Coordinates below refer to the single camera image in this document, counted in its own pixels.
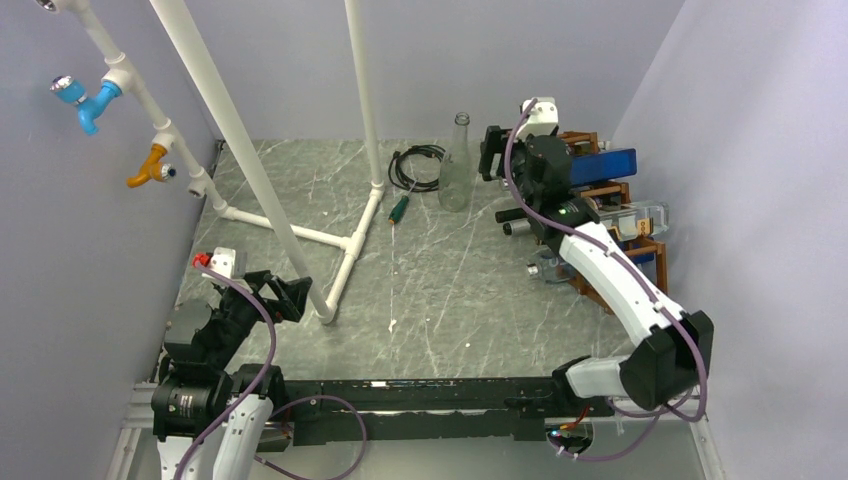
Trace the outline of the tall clear glass bottle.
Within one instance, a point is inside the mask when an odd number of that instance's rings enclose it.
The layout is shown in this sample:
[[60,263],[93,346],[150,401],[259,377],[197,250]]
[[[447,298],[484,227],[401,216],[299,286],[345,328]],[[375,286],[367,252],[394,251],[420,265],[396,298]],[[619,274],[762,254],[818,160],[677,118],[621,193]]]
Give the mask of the tall clear glass bottle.
[[449,212],[465,210],[472,194],[471,158],[468,145],[470,115],[459,112],[454,119],[452,138],[445,149],[438,178],[438,199]]

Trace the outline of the dark wine bottle cream label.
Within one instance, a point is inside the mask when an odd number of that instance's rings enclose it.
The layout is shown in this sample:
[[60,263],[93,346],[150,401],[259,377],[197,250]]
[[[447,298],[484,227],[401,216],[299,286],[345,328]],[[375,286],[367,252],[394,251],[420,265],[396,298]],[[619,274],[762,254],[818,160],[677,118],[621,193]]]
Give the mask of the dark wine bottle cream label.
[[496,211],[494,214],[495,221],[499,224],[512,222],[516,220],[526,219],[526,212],[521,208],[512,208],[507,210]]

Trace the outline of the green wine bottle silver neck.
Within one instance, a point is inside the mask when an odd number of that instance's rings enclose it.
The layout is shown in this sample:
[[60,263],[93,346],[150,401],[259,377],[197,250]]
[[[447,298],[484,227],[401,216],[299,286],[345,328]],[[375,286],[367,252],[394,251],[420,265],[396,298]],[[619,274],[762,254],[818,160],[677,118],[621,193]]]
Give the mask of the green wine bottle silver neck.
[[532,227],[527,219],[512,220],[502,224],[502,231],[506,236],[521,236],[530,234]]

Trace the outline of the tall blue liquid bottle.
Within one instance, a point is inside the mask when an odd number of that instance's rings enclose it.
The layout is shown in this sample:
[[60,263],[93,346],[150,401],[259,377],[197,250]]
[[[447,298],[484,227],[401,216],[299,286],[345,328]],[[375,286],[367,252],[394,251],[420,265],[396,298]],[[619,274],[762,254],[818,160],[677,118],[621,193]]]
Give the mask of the tall blue liquid bottle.
[[637,172],[635,149],[608,150],[574,157],[570,181],[572,186],[579,187],[633,176]]

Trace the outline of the blue clear bottle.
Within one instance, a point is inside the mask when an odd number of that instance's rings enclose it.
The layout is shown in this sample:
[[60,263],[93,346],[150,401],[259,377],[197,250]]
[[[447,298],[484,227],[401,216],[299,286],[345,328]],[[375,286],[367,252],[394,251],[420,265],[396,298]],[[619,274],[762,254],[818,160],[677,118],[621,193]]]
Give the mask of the blue clear bottle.
[[526,265],[530,277],[549,284],[565,283],[575,278],[574,268],[560,257],[536,255]]

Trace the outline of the clear square liquor bottle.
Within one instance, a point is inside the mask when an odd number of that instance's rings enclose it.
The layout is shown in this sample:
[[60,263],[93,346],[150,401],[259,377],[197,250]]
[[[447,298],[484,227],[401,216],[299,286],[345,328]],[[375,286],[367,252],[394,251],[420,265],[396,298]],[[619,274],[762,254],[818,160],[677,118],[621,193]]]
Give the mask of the clear square liquor bottle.
[[618,242],[664,234],[669,230],[669,214],[669,206],[660,201],[605,205],[598,211],[601,223]]

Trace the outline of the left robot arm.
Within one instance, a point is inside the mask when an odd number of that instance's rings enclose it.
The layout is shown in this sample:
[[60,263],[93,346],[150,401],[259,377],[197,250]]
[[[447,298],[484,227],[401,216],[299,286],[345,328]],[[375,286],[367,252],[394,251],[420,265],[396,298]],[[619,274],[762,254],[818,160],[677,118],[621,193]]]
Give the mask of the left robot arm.
[[245,479],[268,420],[287,406],[282,370],[261,364],[226,368],[255,324],[299,322],[309,277],[284,281],[268,270],[211,277],[217,306],[178,305],[164,339],[152,394],[153,434],[164,479]]

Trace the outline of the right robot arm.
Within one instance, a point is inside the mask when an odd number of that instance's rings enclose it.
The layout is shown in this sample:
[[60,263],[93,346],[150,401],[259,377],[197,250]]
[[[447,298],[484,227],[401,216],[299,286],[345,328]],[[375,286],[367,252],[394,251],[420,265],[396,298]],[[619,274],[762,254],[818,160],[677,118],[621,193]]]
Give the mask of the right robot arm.
[[625,356],[583,356],[558,367],[552,374],[553,406],[574,415],[590,399],[625,397],[652,411],[692,389],[705,394],[712,320],[673,301],[632,262],[600,210],[574,192],[573,164],[556,128],[517,139],[492,125],[480,145],[481,177],[505,180],[532,234],[585,278],[634,346]]

